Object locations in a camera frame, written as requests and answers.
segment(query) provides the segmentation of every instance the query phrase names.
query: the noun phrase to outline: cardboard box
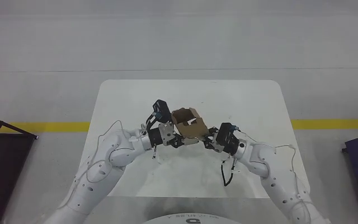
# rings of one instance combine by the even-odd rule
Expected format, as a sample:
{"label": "cardboard box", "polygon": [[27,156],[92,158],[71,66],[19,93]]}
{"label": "cardboard box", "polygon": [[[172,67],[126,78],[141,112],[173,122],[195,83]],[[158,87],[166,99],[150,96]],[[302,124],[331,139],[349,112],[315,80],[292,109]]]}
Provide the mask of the cardboard box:
{"label": "cardboard box", "polygon": [[204,136],[209,134],[203,119],[194,108],[173,111],[172,120],[183,137],[204,139]]}

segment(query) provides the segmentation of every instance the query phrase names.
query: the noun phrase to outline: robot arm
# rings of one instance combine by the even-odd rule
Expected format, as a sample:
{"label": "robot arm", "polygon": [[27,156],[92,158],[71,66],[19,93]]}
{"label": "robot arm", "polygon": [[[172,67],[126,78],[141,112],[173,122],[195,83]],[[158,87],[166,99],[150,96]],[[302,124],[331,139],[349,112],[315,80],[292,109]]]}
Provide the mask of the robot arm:
{"label": "robot arm", "polygon": [[[203,139],[184,138],[174,131],[164,101],[158,100],[153,109],[154,113],[141,129],[116,130],[97,144],[95,153],[79,168],[67,196],[45,224],[83,223],[94,207],[113,190],[125,167],[137,156],[152,148],[155,151],[160,144],[178,148],[199,140],[203,141],[205,148],[230,154],[250,172],[260,176],[268,196],[292,223],[330,223],[312,204],[308,191],[294,170],[282,168],[275,147],[237,139],[233,133],[239,129],[230,123],[222,123],[220,129],[210,128],[208,136]],[[159,122],[158,128],[151,129],[155,122]]]}
{"label": "robot arm", "polygon": [[293,168],[283,167],[276,148],[263,142],[237,139],[233,132],[238,127],[222,123],[219,130],[209,129],[212,139],[206,139],[205,147],[217,152],[227,152],[250,172],[260,176],[261,184],[275,206],[295,224],[328,224],[313,205],[303,183]]}
{"label": "robot arm", "polygon": [[126,165],[152,148],[144,130],[110,133],[79,168],[71,188],[45,224],[83,223],[122,177]]}

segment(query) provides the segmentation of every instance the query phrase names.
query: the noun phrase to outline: yellow floor line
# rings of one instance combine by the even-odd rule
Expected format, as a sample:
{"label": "yellow floor line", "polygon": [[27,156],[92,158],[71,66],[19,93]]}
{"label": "yellow floor line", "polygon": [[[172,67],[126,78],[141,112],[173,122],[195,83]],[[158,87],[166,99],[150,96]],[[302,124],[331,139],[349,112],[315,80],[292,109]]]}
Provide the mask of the yellow floor line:
{"label": "yellow floor line", "polygon": [[[295,130],[307,129],[358,129],[358,119],[291,120]],[[13,122],[12,125],[32,133],[39,132],[87,132],[89,122]],[[14,132],[2,127],[1,133]]]}
{"label": "yellow floor line", "polygon": [[291,120],[292,127],[298,129],[358,129],[358,119],[318,119]]}

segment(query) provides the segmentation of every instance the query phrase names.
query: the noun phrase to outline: tabletop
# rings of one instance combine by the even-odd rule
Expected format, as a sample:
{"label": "tabletop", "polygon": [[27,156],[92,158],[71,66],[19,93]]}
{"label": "tabletop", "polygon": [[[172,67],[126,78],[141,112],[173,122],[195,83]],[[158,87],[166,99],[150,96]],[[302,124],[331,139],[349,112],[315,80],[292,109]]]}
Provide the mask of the tabletop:
{"label": "tabletop", "polygon": [[[222,122],[274,146],[297,142],[280,86],[270,80],[107,80],[99,90],[81,163],[96,148],[97,137],[116,120],[124,129],[140,128],[158,99],[169,109],[195,108],[208,127]],[[120,128],[117,124],[113,130]],[[283,167],[291,166],[293,150],[278,148]],[[220,166],[226,153],[207,150],[202,144],[158,146],[157,159],[149,151],[128,165],[109,196],[268,198],[260,178],[239,164],[239,173],[224,187]],[[294,157],[298,178],[309,190],[299,150]],[[230,161],[224,167],[229,176]]]}

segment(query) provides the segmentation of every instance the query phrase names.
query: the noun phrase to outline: black logo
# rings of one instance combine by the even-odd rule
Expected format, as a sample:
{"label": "black logo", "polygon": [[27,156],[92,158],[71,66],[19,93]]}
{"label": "black logo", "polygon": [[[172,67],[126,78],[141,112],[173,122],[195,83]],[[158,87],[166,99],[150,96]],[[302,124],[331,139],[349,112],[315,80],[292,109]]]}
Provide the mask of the black logo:
{"label": "black logo", "polygon": [[186,223],[189,223],[189,224],[200,224],[200,220],[198,220],[197,218],[188,218],[186,220]]}

